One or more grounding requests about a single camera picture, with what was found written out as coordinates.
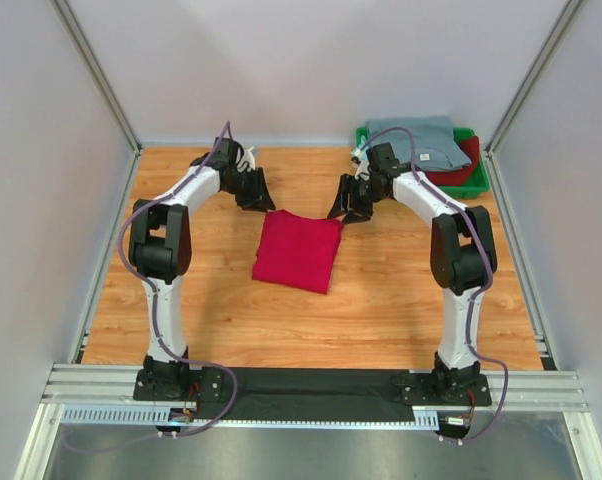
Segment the dark red t shirt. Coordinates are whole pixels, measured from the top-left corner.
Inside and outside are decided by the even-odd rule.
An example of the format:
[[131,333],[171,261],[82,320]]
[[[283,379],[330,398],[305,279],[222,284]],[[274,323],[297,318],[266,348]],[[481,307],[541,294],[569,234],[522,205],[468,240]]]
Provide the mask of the dark red t shirt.
[[462,186],[477,169],[480,154],[480,140],[474,135],[458,143],[460,150],[470,160],[470,164],[449,172],[426,172],[426,177],[437,186]]

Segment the green plastic bin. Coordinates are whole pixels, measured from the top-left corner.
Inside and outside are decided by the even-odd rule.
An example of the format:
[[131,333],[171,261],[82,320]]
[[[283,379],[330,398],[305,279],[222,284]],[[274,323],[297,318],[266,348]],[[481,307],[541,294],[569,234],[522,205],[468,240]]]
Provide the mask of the green plastic bin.
[[[367,146],[367,150],[371,148],[371,143],[380,135],[384,135],[389,131],[388,129],[380,132],[375,136],[369,136],[366,125],[363,127],[359,127],[355,133],[355,139],[357,146],[361,144],[365,144]],[[415,140],[412,133],[404,129],[404,132],[409,135],[411,141],[411,159],[416,158],[415,155]],[[464,127],[454,127],[454,139],[455,142],[461,142],[464,139],[470,138],[476,135],[475,132],[470,128]],[[489,180],[487,174],[485,173],[485,168],[483,166],[482,158],[479,160],[479,165],[477,169],[472,173],[467,182],[462,186],[452,187],[452,186],[438,186],[448,195],[458,198],[458,199],[476,199],[481,194],[487,192],[489,190]]]

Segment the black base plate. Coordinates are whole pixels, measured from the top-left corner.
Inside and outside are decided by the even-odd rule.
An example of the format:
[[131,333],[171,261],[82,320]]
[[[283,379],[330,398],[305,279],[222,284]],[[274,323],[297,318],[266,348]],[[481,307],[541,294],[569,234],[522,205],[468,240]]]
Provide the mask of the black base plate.
[[393,375],[390,382],[399,389],[402,402],[410,406],[492,405],[487,377],[482,374],[448,375],[436,370],[428,373],[404,371]]
[[146,402],[219,402],[224,390],[225,374],[215,368],[189,368],[165,372],[140,370],[132,398]]

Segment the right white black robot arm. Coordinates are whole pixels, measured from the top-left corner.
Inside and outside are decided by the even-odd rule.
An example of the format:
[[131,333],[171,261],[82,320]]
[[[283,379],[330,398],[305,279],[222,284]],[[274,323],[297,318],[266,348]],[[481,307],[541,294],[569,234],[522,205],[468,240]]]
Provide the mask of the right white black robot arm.
[[388,143],[353,151],[356,172],[343,174],[330,219],[344,224],[369,221],[375,203],[392,199],[430,228],[430,269],[444,296],[444,329],[435,354],[433,395],[451,404],[480,374],[474,347],[484,293],[497,270],[489,212],[468,207],[434,185],[425,173],[402,163]]

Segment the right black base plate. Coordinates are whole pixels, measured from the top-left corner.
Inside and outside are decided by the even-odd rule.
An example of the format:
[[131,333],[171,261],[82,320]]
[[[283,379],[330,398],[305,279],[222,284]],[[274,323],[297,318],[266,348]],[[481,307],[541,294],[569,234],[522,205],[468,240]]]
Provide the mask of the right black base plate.
[[436,370],[428,373],[404,371],[393,375],[390,382],[399,389],[402,402],[410,406],[492,405],[487,377],[482,374],[448,375]]

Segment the left aluminium corner post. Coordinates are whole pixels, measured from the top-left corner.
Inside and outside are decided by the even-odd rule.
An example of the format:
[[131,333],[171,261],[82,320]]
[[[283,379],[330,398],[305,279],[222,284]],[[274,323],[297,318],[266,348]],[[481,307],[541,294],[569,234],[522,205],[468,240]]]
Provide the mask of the left aluminium corner post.
[[51,0],[50,3],[68,32],[72,43],[77,49],[88,73],[93,79],[128,145],[132,148],[134,153],[139,153],[142,150],[142,142],[139,140],[128,116],[124,112],[71,3],[67,0]]

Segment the light teal t shirt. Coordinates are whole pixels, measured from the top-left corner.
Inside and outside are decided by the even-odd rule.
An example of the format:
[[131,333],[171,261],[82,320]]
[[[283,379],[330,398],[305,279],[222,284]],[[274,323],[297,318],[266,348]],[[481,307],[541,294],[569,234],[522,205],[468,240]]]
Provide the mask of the light teal t shirt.
[[354,161],[362,162],[367,160],[367,146],[365,144],[361,144],[355,147],[351,152],[351,157]]

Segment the bright red t shirt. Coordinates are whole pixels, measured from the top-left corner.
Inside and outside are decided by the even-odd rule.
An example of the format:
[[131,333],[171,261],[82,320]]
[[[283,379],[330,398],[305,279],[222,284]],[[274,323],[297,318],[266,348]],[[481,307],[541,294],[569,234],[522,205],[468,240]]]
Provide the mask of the bright red t shirt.
[[305,218],[286,210],[267,214],[252,278],[327,294],[342,231],[338,219]]

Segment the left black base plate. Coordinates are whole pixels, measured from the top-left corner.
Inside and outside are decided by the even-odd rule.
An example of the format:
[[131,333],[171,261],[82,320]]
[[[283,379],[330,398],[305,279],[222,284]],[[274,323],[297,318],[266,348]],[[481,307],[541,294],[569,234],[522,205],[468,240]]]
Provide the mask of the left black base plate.
[[225,374],[215,368],[189,368],[165,372],[140,370],[132,398],[146,402],[219,402],[224,390]]

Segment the right aluminium corner post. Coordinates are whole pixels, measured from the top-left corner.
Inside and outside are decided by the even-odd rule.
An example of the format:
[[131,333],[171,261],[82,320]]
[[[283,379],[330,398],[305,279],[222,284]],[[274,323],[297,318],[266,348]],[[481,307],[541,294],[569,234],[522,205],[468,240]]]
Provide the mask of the right aluminium corner post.
[[492,137],[485,145],[485,151],[488,155],[494,154],[505,140],[534,88],[586,4],[587,1],[585,0],[569,0],[562,6],[557,19],[550,28],[512,101],[499,121]]

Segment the grey blue t shirt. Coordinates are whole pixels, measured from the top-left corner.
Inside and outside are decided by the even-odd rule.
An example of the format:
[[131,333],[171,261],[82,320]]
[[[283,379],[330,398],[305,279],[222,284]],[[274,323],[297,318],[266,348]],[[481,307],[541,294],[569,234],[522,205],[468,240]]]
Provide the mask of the grey blue t shirt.
[[426,172],[452,172],[471,164],[454,139],[454,127],[447,116],[403,117],[370,119],[366,123],[369,136],[375,136],[391,127],[401,127],[377,137],[371,146],[390,143],[401,163],[411,162],[411,141],[404,129],[415,140],[416,165]]

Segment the black cloth strip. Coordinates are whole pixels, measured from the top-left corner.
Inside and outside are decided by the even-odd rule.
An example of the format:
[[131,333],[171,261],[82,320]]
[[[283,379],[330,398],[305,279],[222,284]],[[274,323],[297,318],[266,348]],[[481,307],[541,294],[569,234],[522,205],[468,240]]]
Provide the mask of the black cloth strip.
[[238,393],[225,420],[407,422],[396,370],[235,368]]

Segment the aluminium corner post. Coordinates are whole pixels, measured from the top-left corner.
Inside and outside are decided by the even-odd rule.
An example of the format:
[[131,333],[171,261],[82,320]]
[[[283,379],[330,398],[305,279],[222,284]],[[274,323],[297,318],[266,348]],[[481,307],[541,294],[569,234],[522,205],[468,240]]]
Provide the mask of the aluminium corner post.
[[494,154],[505,140],[534,88],[586,4],[587,1],[585,0],[569,0],[562,6],[557,19],[550,28],[512,101],[499,121],[492,137],[485,145],[485,151],[488,155]]
[[51,0],[50,3],[68,32],[72,43],[77,49],[88,73],[93,79],[128,145],[132,148],[134,153],[139,153],[142,150],[142,142],[139,140],[128,116],[124,112],[71,3],[67,0]]

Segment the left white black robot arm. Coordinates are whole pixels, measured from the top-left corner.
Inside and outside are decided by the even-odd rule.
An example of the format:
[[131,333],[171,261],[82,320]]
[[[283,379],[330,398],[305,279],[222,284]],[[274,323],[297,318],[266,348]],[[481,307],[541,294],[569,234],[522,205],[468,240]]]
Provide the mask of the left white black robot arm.
[[126,268],[143,284],[148,304],[148,361],[188,365],[182,329],[181,288],[192,259],[190,217],[212,196],[226,192],[244,211],[275,209],[257,153],[230,138],[195,159],[186,174],[159,196],[136,201],[122,231],[129,234]]

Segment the aluminium front rail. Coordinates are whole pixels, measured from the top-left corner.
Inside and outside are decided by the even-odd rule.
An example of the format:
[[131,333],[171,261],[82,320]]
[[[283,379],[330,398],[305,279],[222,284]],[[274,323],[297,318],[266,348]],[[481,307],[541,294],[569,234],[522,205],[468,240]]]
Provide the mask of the aluminium front rail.
[[[55,364],[43,403],[129,404],[138,365]],[[582,385],[572,371],[512,371],[506,411],[587,412]]]

